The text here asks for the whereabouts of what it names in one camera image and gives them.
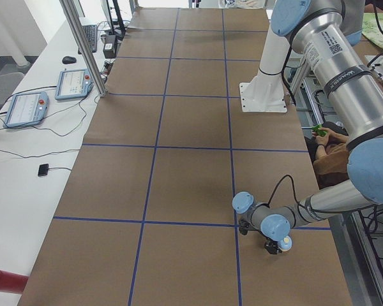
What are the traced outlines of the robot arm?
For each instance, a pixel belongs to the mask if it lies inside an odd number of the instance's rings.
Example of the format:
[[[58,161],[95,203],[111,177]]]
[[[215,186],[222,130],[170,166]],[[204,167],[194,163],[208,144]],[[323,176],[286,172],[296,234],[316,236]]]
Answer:
[[[244,112],[284,112],[285,62],[301,54],[349,135],[346,181],[280,208],[234,196],[239,231],[262,234],[270,254],[292,247],[292,228],[383,205],[383,93],[353,49],[363,12],[363,1],[275,2],[259,71],[239,86]]]

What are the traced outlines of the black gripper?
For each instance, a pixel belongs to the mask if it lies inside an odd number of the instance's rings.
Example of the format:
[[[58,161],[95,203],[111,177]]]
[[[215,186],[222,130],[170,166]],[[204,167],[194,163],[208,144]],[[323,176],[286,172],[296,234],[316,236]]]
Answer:
[[[264,243],[264,248],[269,254],[279,254],[280,249],[278,247],[278,242],[266,237]]]

